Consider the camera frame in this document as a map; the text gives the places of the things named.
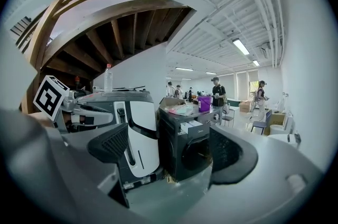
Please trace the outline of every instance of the plastic bottle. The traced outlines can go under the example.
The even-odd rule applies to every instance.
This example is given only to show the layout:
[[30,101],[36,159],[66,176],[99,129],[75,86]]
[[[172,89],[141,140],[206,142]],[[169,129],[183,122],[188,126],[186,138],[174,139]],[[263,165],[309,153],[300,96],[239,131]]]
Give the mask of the plastic bottle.
[[112,70],[111,64],[107,64],[105,70],[105,91],[112,91]]

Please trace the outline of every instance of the blue chair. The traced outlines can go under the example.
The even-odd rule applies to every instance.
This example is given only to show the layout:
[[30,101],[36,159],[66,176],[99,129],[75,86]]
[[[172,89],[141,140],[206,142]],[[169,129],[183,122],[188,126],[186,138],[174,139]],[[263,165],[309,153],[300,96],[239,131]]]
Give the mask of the blue chair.
[[265,120],[265,122],[254,121],[254,123],[252,124],[251,132],[252,132],[252,130],[253,130],[254,127],[258,127],[258,128],[262,128],[262,133],[260,133],[260,134],[263,135],[265,127],[267,127],[269,125],[269,121],[271,119],[271,114],[272,113],[273,113],[273,111],[269,110],[269,112],[266,114],[266,120]]

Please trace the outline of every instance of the wooden staircase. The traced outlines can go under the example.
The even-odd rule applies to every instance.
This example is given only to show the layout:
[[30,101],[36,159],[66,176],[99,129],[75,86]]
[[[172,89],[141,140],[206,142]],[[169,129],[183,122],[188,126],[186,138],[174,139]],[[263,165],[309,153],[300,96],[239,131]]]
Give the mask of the wooden staircase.
[[50,39],[52,29],[67,10],[86,0],[55,0],[38,15],[17,40],[17,47],[38,71],[22,102],[32,113],[33,98],[46,75],[74,89],[91,90],[91,81],[113,66],[153,46],[166,42],[191,11],[172,0],[134,0],[101,9]]

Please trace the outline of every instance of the purple container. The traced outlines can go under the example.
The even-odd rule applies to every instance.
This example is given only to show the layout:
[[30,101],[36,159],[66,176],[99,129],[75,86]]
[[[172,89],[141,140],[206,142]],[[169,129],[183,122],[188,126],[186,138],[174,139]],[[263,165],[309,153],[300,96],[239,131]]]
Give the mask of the purple container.
[[211,96],[199,96],[199,112],[210,111]]

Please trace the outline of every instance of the person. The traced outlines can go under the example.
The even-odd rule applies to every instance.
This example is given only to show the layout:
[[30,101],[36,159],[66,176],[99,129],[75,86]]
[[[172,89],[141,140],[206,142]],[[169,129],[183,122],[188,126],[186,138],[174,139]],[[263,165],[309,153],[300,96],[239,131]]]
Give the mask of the person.
[[174,97],[175,95],[175,88],[173,87],[173,84],[171,83],[171,81],[168,82],[168,87],[169,87],[169,93],[168,93],[168,97]]
[[212,106],[215,109],[219,109],[219,121],[220,125],[222,124],[222,113],[223,113],[223,106],[227,102],[227,94],[226,89],[224,86],[220,85],[220,79],[218,77],[214,77],[211,79],[211,81],[214,84],[214,87],[212,88]]
[[175,98],[183,99],[183,90],[181,89],[181,85],[176,86]]
[[189,88],[189,102],[192,102],[192,87]]
[[265,92],[264,92],[264,86],[266,85],[264,80],[261,80],[258,84],[258,90],[257,90],[257,105],[259,107],[259,114],[257,117],[258,121],[262,121],[264,116],[265,116],[265,100],[268,100],[267,97],[264,96]]

